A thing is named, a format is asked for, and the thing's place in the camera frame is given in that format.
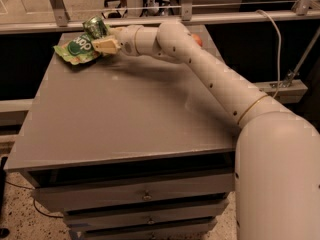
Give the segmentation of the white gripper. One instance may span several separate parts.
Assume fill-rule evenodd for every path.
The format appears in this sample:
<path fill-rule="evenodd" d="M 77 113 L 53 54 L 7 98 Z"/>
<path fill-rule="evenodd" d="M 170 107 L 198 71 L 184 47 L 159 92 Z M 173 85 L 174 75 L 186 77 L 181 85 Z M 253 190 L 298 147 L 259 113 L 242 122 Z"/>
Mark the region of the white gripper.
<path fill-rule="evenodd" d="M 139 55 L 136 37 L 138 31 L 142 28 L 142 25 L 111 28 L 110 33 L 114 35 L 116 39 L 113 37 L 96 39 L 92 41 L 92 45 L 94 49 L 100 53 L 117 54 L 121 49 L 126 55 Z"/>

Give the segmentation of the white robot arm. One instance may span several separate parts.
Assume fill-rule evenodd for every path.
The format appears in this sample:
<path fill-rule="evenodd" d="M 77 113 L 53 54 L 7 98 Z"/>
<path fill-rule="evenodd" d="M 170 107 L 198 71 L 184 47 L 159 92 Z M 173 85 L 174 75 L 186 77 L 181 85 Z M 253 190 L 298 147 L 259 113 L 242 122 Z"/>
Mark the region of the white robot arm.
<path fill-rule="evenodd" d="M 94 32 L 95 50 L 186 64 L 241 129 L 236 143 L 238 240 L 320 240 L 320 134 L 202 47 L 179 22 Z"/>

